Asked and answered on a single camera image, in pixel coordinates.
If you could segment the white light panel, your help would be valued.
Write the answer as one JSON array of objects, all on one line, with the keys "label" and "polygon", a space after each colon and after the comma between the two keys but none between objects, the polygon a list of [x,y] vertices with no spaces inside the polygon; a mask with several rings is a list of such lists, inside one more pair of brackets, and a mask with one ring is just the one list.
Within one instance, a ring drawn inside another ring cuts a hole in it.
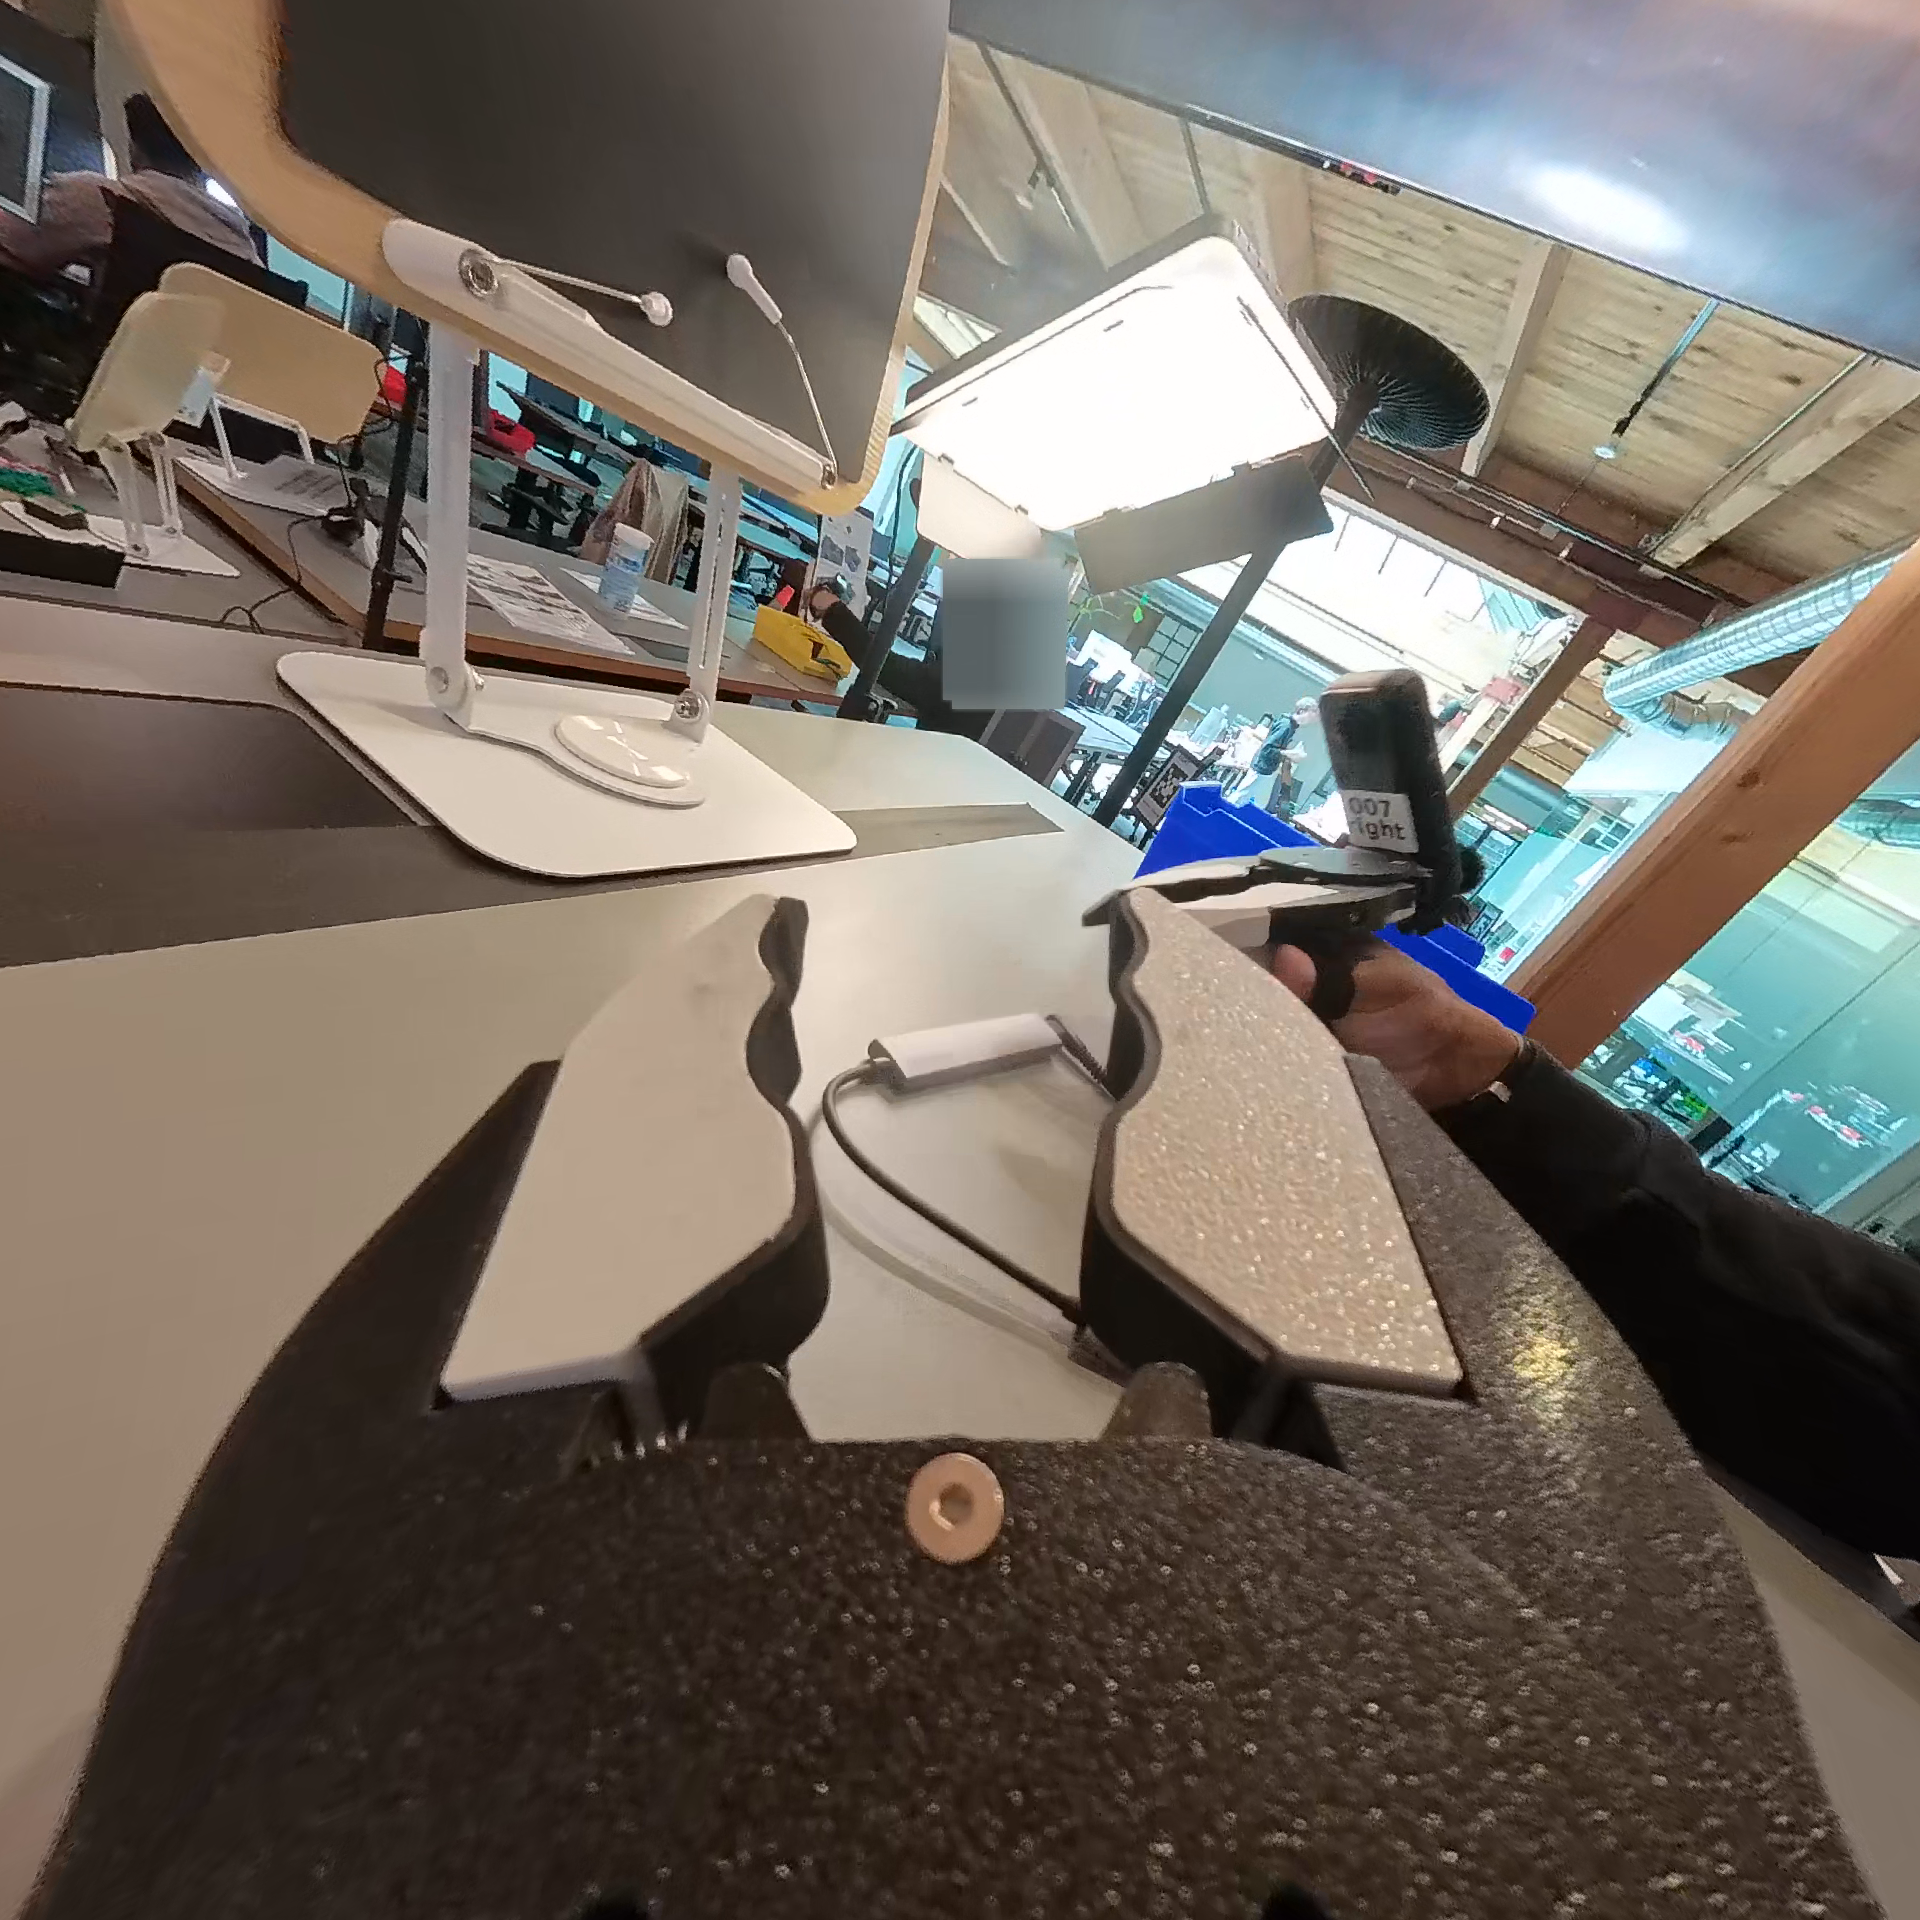
[{"label": "white light panel", "polygon": [[1082,305],[907,397],[919,535],[955,561],[1078,556],[1093,593],[1331,528],[1328,370],[1245,234],[1199,219]]}]

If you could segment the teal ventilation duct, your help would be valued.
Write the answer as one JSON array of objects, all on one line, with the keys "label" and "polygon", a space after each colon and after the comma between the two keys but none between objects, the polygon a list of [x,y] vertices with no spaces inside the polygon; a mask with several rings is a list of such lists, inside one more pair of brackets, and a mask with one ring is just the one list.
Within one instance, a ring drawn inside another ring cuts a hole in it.
[{"label": "teal ventilation duct", "polygon": [[1747,720],[1744,708],[1699,697],[1713,682],[1807,653],[1878,589],[1917,541],[1801,583],[1767,604],[1702,628],[1691,640],[1640,664],[1614,667],[1601,692],[1630,725],[1670,736],[1726,733]]}]

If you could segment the printed paper sheet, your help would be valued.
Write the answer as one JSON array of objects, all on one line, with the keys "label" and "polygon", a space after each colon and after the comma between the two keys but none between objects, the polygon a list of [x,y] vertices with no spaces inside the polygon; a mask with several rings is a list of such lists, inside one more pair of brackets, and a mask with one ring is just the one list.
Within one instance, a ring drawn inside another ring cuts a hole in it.
[{"label": "printed paper sheet", "polygon": [[480,553],[470,556],[467,577],[470,600],[523,640],[571,653],[689,664],[689,624],[655,583],[640,585],[632,604],[613,604],[601,595],[599,570],[537,567]]}]

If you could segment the yellow plastic bin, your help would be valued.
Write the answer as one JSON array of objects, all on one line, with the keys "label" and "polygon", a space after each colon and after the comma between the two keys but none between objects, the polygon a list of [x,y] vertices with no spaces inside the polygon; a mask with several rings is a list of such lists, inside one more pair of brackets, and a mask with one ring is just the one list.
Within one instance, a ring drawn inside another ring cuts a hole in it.
[{"label": "yellow plastic bin", "polygon": [[821,626],[774,604],[760,607],[752,640],[811,682],[849,682],[858,666]]}]

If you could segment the large blue plastic bin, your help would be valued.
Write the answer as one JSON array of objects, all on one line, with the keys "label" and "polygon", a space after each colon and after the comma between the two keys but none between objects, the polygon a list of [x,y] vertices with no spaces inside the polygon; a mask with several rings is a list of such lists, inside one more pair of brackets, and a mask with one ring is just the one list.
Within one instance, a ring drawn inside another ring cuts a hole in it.
[{"label": "large blue plastic bin", "polygon": [[[1328,844],[1275,813],[1224,797],[1219,784],[1184,784],[1142,858],[1139,879],[1219,858],[1257,858],[1266,850],[1319,850]],[[1491,971],[1487,949],[1464,928],[1443,923],[1430,933],[1392,925],[1384,944],[1440,977],[1453,992],[1495,1017],[1517,1035],[1527,1035],[1536,1008]]]}]

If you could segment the person's right forearm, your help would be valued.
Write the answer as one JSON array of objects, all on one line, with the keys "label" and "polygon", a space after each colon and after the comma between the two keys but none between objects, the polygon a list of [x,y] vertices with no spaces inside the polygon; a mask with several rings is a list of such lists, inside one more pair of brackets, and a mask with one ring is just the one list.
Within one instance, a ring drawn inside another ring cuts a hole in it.
[{"label": "person's right forearm", "polygon": [[1703,1167],[1536,1047],[1411,1080],[1569,1269],[1691,1448],[1862,1552],[1918,1552],[1918,1276]]}]

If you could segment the person's right hand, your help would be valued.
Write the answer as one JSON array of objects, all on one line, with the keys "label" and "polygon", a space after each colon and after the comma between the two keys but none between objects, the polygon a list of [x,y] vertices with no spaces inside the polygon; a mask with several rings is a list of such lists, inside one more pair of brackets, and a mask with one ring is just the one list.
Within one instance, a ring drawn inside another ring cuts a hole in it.
[{"label": "person's right hand", "polygon": [[1354,961],[1347,1016],[1325,1026],[1347,1052],[1385,1067],[1433,1116],[1505,1088],[1530,1059],[1525,1037],[1381,943]]}]

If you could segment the black umbrella reflector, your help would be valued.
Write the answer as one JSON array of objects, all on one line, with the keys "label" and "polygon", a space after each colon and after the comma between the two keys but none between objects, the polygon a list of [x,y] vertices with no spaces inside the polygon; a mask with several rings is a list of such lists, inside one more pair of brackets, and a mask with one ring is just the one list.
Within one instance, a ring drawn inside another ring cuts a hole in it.
[{"label": "black umbrella reflector", "polygon": [[1355,439],[1400,453],[1466,449],[1494,402],[1474,370],[1426,330],[1344,295],[1299,295],[1287,319],[1312,348],[1336,397],[1328,445],[1307,474],[1322,489],[1351,465]]}]

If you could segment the black light stand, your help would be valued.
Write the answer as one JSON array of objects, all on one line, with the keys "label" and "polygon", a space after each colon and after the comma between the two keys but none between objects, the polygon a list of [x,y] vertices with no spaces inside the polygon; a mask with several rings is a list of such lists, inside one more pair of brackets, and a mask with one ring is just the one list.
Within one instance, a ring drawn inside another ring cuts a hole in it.
[{"label": "black light stand", "polygon": [[1219,600],[1217,611],[1209,624],[1200,632],[1195,645],[1189,651],[1189,658],[1179,666],[1174,682],[1169,684],[1169,690],[1162,696],[1160,704],[1149,715],[1137,745],[1121,764],[1109,792],[1096,804],[1096,825],[1112,827],[1122,813],[1129,797],[1139,792],[1175,723],[1183,717],[1184,708],[1193,699],[1193,692],[1200,690],[1224,645],[1249,612],[1254,600],[1257,596],[1257,589],[1266,583],[1273,567],[1281,562],[1281,553],[1287,552],[1289,545],[1291,537],[1273,535],[1259,541],[1259,547],[1240,567],[1237,579]]}]

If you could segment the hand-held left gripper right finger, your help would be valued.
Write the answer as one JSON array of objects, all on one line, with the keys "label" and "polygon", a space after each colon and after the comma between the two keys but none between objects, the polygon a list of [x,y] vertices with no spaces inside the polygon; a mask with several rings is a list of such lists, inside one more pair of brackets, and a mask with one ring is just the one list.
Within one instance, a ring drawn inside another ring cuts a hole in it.
[{"label": "hand-held left gripper right finger", "polygon": [[1344,1049],[1165,903],[1109,936],[1112,1107],[1079,1305],[1129,1373],[1186,1369],[1215,1429],[1283,1429],[1312,1387],[1459,1401],[1459,1355]]}]

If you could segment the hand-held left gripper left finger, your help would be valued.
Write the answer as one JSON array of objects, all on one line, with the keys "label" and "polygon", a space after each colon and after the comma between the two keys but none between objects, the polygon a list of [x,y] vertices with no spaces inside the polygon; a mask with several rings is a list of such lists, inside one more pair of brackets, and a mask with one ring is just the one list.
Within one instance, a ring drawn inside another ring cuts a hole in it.
[{"label": "hand-held left gripper left finger", "polygon": [[781,1377],[831,1258],[797,1112],[810,909],[750,897],[658,952],[566,1047],[445,1364],[449,1401],[611,1386],[693,1427],[731,1367]]}]

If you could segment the small beige board stand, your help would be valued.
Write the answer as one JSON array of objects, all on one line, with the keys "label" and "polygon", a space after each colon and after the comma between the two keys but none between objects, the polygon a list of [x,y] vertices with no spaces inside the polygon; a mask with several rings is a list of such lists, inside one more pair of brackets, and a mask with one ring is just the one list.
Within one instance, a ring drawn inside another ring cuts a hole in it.
[{"label": "small beige board stand", "polygon": [[197,263],[168,267],[159,290],[219,312],[181,410],[183,421],[213,421],[219,463],[200,463],[206,479],[219,474],[234,488],[255,476],[234,460],[229,415],[296,433],[310,467],[315,443],[338,445],[363,431],[385,369],[373,344]]},{"label": "small beige board stand", "polygon": [[200,548],[186,537],[168,431],[215,357],[223,309],[203,295],[141,295],[120,321],[66,442],[96,460],[113,488],[118,530],[89,528],[150,570],[175,570]]}]

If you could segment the black tripod pole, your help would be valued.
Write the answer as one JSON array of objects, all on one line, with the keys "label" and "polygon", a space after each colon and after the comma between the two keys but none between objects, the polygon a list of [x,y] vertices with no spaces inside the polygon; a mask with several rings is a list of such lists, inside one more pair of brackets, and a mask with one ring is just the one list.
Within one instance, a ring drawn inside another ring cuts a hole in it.
[{"label": "black tripod pole", "polygon": [[391,344],[402,348],[402,387],[400,408],[395,415],[391,471],[387,482],[387,504],[377,522],[376,561],[371,565],[368,612],[363,620],[363,648],[373,649],[390,639],[390,611],[394,589],[400,580],[400,533],[405,523],[405,498],[413,488],[413,467],[417,450],[417,433],[421,425],[429,369],[425,369],[425,324],[421,319],[395,309]]}]

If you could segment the wooden support beam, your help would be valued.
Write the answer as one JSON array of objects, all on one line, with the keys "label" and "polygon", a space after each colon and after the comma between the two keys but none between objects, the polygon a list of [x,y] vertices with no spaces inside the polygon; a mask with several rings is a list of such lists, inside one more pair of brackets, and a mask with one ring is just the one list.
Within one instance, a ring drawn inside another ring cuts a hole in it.
[{"label": "wooden support beam", "polygon": [[1517,971],[1530,1035],[1579,1065],[1917,738],[1911,547]]}]

